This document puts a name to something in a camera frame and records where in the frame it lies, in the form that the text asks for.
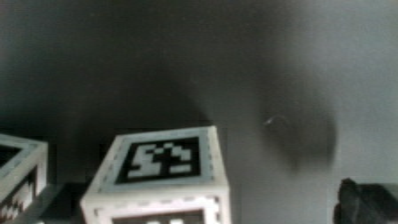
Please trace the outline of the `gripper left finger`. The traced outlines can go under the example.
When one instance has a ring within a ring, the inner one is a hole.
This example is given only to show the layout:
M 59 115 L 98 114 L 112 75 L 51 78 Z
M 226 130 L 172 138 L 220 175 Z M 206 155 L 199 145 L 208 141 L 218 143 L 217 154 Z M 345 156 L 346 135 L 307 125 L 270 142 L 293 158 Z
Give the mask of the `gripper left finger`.
M 23 224 L 85 224 L 80 199 L 83 183 L 51 184 L 39 196 Z

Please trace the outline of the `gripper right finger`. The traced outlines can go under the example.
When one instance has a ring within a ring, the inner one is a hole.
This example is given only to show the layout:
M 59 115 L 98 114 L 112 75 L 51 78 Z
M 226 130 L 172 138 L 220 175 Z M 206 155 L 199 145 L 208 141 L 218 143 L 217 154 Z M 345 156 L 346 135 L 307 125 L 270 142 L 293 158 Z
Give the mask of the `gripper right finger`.
M 341 180 L 332 224 L 398 224 L 398 184 Z

